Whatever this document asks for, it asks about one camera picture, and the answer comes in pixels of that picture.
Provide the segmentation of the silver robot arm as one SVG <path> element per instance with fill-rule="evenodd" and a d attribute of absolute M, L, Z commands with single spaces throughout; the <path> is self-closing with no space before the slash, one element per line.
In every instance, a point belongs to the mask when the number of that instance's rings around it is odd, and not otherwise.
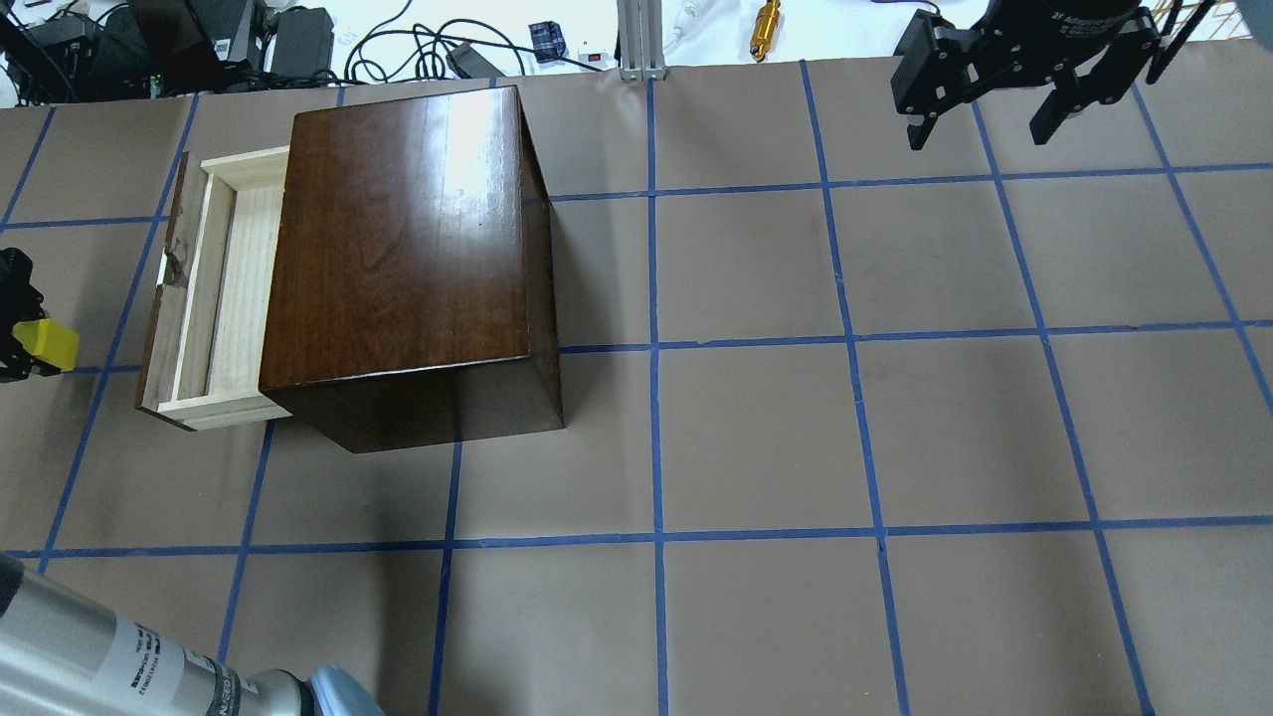
<path fill-rule="evenodd" d="M 5 715 L 382 715 L 351 675 L 243 677 L 64 589 L 9 554 L 1 559 L 1 711 Z"/>

